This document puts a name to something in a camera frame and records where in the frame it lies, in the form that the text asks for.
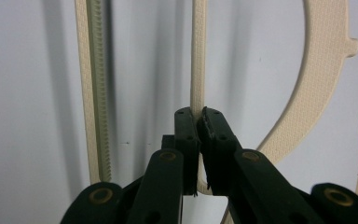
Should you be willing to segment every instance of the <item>black clamp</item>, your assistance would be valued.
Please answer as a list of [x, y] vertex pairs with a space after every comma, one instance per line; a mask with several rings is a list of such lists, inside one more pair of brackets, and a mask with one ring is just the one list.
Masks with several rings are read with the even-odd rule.
[[176, 111], [175, 134], [164, 135], [145, 175], [122, 189], [84, 189], [66, 223], [181, 223], [183, 195], [197, 195], [199, 153], [213, 195], [227, 196], [235, 223], [358, 223], [358, 196], [334, 184], [311, 195], [292, 187], [260, 152], [242, 149], [223, 114], [205, 107], [194, 124], [189, 107]]

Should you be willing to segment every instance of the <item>white wall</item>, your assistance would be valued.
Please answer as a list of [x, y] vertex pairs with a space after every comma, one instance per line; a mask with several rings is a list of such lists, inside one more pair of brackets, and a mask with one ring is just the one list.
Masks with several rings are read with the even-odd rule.
[[[0, 1], [0, 223], [57, 223], [89, 183], [73, 1]], [[191, 1], [113, 1], [109, 67], [114, 181], [142, 175], [173, 112], [189, 105]], [[255, 148], [296, 82], [300, 1], [209, 1], [206, 105]], [[358, 38], [358, 1], [350, 1]], [[296, 187], [354, 189], [358, 55], [331, 104], [278, 168]], [[219, 223], [226, 199], [186, 197], [183, 223]]]

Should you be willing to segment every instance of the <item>textured surface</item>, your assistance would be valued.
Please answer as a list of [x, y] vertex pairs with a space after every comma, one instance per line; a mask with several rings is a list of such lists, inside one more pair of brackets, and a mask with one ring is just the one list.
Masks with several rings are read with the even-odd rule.
[[193, 1], [191, 38], [190, 108], [195, 120], [201, 117], [205, 102], [205, 47], [207, 0]]
[[103, 71], [101, 1], [76, 0], [76, 22], [90, 182], [109, 181], [111, 170]]

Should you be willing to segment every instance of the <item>perforated beige strip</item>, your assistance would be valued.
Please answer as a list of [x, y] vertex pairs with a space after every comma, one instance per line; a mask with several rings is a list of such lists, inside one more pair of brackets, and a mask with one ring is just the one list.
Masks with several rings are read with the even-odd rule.
[[257, 150], [273, 163], [289, 154], [324, 112], [342, 64], [358, 51], [348, 37], [346, 0], [305, 0], [306, 46], [300, 75], [287, 107]]
[[80, 74], [86, 125], [89, 179], [91, 184], [100, 182], [97, 135], [95, 130], [94, 100], [91, 77], [90, 39], [86, 0], [76, 0], [77, 42], [79, 47]]

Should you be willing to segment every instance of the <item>brass rivet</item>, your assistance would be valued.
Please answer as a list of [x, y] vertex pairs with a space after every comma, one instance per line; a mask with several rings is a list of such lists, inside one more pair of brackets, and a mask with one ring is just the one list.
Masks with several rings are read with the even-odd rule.
[[103, 204], [108, 202], [113, 196], [111, 189], [96, 189], [89, 195], [89, 201], [93, 204]]
[[348, 194], [338, 189], [325, 189], [324, 196], [333, 203], [349, 207], [353, 205], [353, 199]]
[[244, 152], [242, 153], [242, 157], [249, 161], [258, 161], [260, 157], [254, 152]]
[[161, 154], [159, 154], [159, 158], [162, 161], [173, 161], [176, 158], [176, 155], [172, 152], [163, 152]]

